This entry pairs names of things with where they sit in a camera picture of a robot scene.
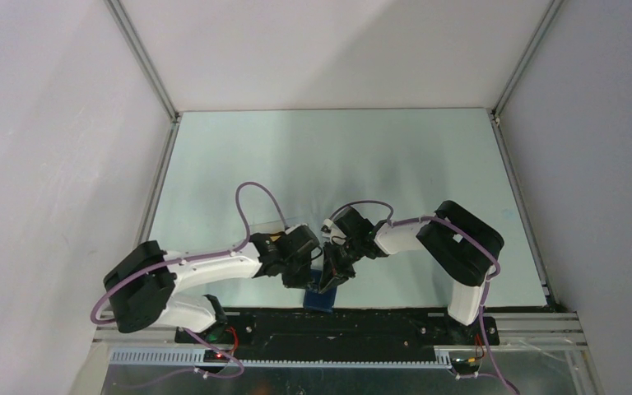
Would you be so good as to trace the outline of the left electronics board with leds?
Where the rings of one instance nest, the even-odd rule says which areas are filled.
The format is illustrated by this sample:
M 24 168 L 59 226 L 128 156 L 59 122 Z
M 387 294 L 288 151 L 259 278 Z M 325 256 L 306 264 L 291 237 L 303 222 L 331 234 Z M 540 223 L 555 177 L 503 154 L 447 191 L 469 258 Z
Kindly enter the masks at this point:
M 205 363 L 229 363 L 230 355 L 216 352 L 216 351 L 206 350 L 203 356 L 203 361 Z

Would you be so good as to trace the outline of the right electronics board with leds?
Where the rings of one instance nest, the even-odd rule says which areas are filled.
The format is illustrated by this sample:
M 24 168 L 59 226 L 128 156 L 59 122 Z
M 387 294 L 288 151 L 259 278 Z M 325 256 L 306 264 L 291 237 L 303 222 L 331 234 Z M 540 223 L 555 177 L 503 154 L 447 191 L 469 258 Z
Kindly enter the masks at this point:
M 450 372 L 460 378 L 474 378 L 479 374 L 483 359 L 471 357 L 467 359 L 453 359 Z

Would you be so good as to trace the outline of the electronics board with leds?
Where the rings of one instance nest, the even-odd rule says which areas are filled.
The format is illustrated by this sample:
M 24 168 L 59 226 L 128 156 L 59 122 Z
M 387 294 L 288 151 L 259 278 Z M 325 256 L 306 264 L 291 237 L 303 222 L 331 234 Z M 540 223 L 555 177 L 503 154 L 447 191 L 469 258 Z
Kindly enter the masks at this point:
M 467 359 L 453 359 L 450 372 L 460 378 L 474 378 L 479 374 L 483 359 L 471 357 Z
M 205 363 L 229 363 L 230 355 L 216 352 L 216 351 L 206 350 L 203 356 L 203 361 Z

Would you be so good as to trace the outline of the clear plastic tray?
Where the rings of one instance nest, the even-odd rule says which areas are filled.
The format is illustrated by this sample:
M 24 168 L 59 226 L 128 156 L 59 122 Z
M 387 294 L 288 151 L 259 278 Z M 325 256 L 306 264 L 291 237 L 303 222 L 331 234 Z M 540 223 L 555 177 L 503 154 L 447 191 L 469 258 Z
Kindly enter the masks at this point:
M 284 232 L 286 229 L 290 229 L 291 227 L 295 227 L 298 225 L 307 225 L 307 222 L 303 217 L 287 217 L 286 225 L 282 220 L 277 219 L 276 221 L 268 221 L 262 223 L 254 223 L 249 226 L 250 234 L 262 233 L 262 234 L 277 234 L 280 232 Z

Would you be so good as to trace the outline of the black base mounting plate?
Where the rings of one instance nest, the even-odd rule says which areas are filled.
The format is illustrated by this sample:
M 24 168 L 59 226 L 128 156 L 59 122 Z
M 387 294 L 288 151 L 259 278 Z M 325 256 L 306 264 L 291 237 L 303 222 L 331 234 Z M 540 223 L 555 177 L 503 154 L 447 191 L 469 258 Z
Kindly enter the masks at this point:
M 221 342 L 236 356 L 256 360 L 424 361 L 444 346 L 474 349 L 481 339 L 500 343 L 496 321 L 463 326 L 441 308 L 306 309 L 231 308 L 232 333 Z

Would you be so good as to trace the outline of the blue leather card holder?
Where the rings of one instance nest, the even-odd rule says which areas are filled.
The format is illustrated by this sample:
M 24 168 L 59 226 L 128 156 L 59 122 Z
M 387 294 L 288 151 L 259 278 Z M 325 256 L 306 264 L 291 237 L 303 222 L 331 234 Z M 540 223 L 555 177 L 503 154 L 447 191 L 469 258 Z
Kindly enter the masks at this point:
M 333 311 L 333 306 L 337 298 L 337 288 L 333 288 L 321 294 L 318 291 L 318 283 L 322 272 L 320 270 L 312 269 L 310 271 L 310 275 L 312 277 L 313 284 L 304 293 L 302 303 L 303 308 L 308 311 L 330 314 Z

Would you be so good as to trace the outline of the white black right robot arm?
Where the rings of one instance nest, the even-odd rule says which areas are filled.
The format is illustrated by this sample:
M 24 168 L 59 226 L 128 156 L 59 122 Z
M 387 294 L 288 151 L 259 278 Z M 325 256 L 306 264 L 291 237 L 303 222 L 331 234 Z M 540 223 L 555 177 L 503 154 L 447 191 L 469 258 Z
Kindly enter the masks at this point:
M 348 203 L 323 222 L 321 231 L 325 243 L 320 292 L 353 278 L 355 263 L 364 258 L 425 250 L 453 280 L 445 323 L 448 338 L 466 344 L 479 332 L 477 319 L 490 281 L 500 274 L 504 239 L 464 207 L 446 200 L 431 216 L 401 221 L 387 217 L 373 224 Z

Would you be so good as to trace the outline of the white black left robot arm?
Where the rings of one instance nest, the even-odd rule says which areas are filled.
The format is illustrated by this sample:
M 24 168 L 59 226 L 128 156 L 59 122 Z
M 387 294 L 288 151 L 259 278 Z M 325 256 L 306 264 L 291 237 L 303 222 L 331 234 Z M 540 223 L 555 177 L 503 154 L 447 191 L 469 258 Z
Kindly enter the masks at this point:
M 170 257 L 157 241 L 139 244 L 105 277 L 103 300 L 112 318 L 103 320 L 95 308 L 92 320 L 113 324 L 124 334 L 151 326 L 179 327 L 206 342 L 218 342 L 227 321 L 214 295 L 189 296 L 186 290 L 218 281 L 279 276 L 287 288 L 312 283 L 310 265 L 323 250 L 304 224 L 277 232 L 255 233 L 233 249 Z

